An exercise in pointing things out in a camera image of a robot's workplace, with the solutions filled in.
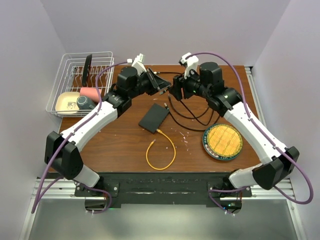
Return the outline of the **black network switch box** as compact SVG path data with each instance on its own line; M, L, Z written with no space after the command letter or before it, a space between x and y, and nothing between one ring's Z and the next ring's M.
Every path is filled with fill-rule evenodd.
M151 134L155 134L157 129L169 115L169 110L159 104L154 103L152 107L140 120L138 125Z

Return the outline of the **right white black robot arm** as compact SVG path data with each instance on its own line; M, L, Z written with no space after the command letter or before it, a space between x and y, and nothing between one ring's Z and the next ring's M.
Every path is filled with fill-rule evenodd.
M242 187L258 185L270 190L286 178L299 158L296 147L287 147L276 139L243 102L240 93L226 87L222 69L215 62L205 62L199 70L187 68L173 77L169 93L176 100L199 96L208 106L231 123L257 154L260 164L233 171L223 183L223 192L235 196Z

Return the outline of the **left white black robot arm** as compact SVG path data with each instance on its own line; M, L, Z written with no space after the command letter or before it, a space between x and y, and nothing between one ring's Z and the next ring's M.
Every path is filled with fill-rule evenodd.
M109 92L85 117L62 133L51 132L46 139L44 162L67 180L86 186L92 196L105 189L104 178L87 167L81 151L102 128L119 118L132 105L132 99L150 96L167 89L171 83L148 68L142 73L132 66L121 69Z

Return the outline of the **pink cup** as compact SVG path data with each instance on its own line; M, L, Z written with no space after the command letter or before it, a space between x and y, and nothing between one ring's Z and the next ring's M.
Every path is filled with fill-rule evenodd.
M92 101L98 103L100 101L102 90L96 89L95 87L82 87L80 89L79 95L85 96L91 99Z

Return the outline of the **round gold wafer plate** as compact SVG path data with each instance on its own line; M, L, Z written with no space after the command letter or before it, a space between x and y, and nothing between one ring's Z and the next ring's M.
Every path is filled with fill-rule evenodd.
M212 158L231 161L242 151L243 138L231 125L213 124L204 131L202 145Z

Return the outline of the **black tablet in rack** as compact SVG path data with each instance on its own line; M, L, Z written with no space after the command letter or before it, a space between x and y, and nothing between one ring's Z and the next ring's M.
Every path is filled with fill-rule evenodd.
M93 56L92 54L89 54L86 56L86 59L85 59L85 63L82 71L82 79L81 79L82 87L87 87L87 82L89 79L91 63L92 63L92 56Z

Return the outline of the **dark teal cup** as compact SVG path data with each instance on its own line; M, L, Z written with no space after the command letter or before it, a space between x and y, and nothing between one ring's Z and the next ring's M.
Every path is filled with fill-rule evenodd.
M93 110L96 107L95 102L84 95L81 95L77 98L76 104L80 110Z

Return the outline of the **cream square plate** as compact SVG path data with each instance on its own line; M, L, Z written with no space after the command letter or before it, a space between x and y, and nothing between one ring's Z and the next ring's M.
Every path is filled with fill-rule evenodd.
M72 115L79 111L77 99L80 93L77 91L67 91L60 94L55 104L55 111L62 115Z

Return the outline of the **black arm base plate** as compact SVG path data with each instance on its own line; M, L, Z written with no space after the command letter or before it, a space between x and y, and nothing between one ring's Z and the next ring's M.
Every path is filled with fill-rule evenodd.
M111 207L124 204L205 205L215 202L237 213L240 198L252 196L250 187L242 192L219 193L226 189L226 172L102 172L104 187L112 196Z

